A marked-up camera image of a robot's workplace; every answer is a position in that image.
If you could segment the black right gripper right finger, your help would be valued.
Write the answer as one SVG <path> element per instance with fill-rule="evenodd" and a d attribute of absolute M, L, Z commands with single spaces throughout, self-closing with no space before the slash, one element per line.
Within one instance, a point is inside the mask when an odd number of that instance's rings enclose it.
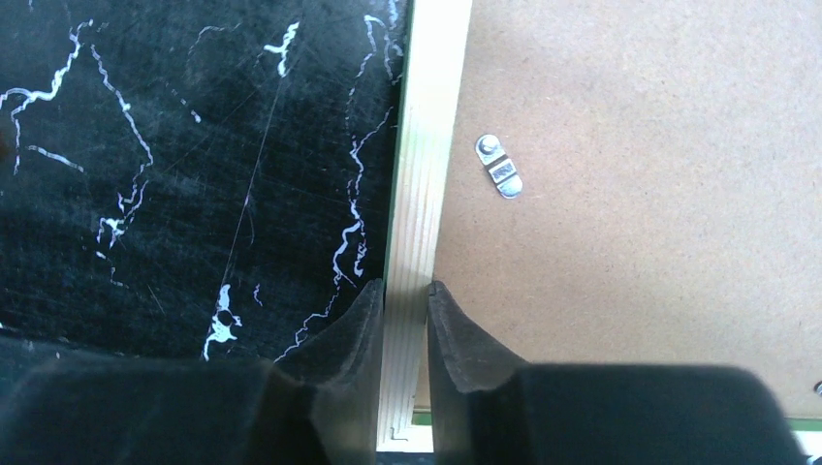
<path fill-rule="evenodd" d="M 803 464 L 774 395 L 731 366 L 537 363 L 429 285 L 439 464 Z"/>

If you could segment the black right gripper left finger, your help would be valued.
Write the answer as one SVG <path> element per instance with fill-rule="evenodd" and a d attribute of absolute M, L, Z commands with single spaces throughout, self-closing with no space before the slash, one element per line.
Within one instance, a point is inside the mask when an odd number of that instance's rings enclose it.
<path fill-rule="evenodd" d="M 1 341 L 5 464 L 371 464 L 384 286 L 279 362 Z"/>

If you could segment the green wooden photo frame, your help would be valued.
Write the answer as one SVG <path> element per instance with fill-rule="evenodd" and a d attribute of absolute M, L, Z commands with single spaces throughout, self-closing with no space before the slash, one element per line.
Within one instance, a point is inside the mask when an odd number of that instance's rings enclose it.
<path fill-rule="evenodd" d="M 819 2 L 418 1 L 406 53 L 379 450 L 432 448 L 439 279 L 528 359 L 752 371 L 820 453 Z"/>

